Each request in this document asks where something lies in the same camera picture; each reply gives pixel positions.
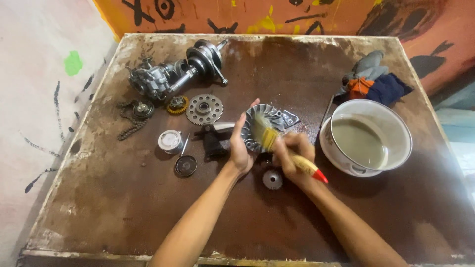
orange rag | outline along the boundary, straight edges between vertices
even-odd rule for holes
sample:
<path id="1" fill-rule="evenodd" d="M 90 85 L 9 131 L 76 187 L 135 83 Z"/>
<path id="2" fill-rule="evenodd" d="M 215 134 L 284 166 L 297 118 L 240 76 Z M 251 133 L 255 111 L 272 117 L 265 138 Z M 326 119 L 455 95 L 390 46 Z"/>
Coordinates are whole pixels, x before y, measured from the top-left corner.
<path id="1" fill-rule="evenodd" d="M 365 77 L 350 80 L 347 85 L 350 89 L 350 99 L 365 98 L 373 84 L 374 81 L 366 80 Z"/>

blue rag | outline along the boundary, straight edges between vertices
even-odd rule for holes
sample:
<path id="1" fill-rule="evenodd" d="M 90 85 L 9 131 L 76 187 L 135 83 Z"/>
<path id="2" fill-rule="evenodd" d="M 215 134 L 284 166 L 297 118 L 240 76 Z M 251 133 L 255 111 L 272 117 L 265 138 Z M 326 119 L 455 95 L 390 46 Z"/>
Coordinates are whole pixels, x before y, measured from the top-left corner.
<path id="1" fill-rule="evenodd" d="M 374 80 L 374 84 L 366 94 L 366 99 L 388 106 L 412 91 L 410 86 L 393 73 L 383 74 Z"/>

wooden brush handle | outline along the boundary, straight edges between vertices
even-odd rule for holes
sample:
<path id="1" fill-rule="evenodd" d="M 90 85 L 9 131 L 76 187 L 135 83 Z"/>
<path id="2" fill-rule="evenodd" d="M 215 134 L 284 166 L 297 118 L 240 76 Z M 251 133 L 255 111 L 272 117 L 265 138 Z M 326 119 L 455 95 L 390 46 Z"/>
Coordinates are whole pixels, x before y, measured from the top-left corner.
<path id="1" fill-rule="evenodd" d="M 307 173 L 308 175 L 314 177 L 315 179 L 321 182 L 328 183 L 328 180 L 325 178 L 323 173 L 310 160 L 298 154 L 295 154 L 294 152 L 290 152 L 290 158 L 295 163 L 295 165 L 303 172 Z"/>

brown tabletop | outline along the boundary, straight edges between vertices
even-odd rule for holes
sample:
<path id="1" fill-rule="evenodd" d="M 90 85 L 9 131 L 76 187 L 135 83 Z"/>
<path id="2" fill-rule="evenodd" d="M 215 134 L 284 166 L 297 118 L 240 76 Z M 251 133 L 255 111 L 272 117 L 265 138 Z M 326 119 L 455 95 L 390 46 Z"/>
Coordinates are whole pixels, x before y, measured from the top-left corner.
<path id="1" fill-rule="evenodd" d="M 188 144 L 186 154 L 198 160 L 198 168 L 186 179 L 174 174 L 178 156 L 157 146 L 165 130 L 187 134 L 200 128 L 185 115 L 157 109 L 143 129 L 117 141 L 130 122 L 115 105 L 139 96 L 129 86 L 125 66 L 135 67 L 147 56 L 156 63 L 184 58 L 186 48 L 200 38 L 214 44 L 230 38 L 221 51 L 229 84 L 197 85 L 182 91 L 185 96 L 219 97 L 222 122 L 237 120 L 259 97 L 298 115 L 302 122 L 292 130 L 311 140 L 317 140 L 343 74 L 363 55 L 383 50 L 381 64 L 415 89 L 392 107 L 412 134 L 409 160 L 359 179 L 331 165 L 316 141 L 316 164 L 331 191 L 409 263 L 475 263 L 475 215 L 463 176 L 399 40 L 390 37 L 126 34 L 58 171 L 25 254 L 147 260 L 210 185 L 226 159 L 207 162 L 202 141 Z M 255 166 L 234 187 L 200 263 L 326 266 L 349 261 L 304 194 L 289 181 L 270 191 L 261 175 Z"/>

chain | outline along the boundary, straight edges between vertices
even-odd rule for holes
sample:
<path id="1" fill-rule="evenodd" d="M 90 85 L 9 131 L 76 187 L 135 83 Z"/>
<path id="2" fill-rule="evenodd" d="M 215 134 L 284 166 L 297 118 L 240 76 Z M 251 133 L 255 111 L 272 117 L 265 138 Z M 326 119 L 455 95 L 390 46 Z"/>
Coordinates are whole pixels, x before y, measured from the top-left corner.
<path id="1" fill-rule="evenodd" d="M 117 108 L 121 109 L 120 116 L 122 118 L 126 118 L 126 119 L 128 119 L 129 121 L 132 122 L 132 126 L 130 126 L 129 128 L 123 130 L 117 136 L 117 140 L 123 141 L 123 140 L 129 138 L 129 136 L 131 134 L 133 134 L 133 133 L 137 132 L 138 130 L 142 129 L 147 124 L 148 119 L 146 119 L 144 121 L 137 121 L 131 115 L 126 114 L 127 108 L 132 107 L 132 109 L 133 109 L 133 106 L 137 103 L 138 103 L 138 100 L 130 100 L 130 101 L 127 101 L 127 102 L 117 103 Z"/>

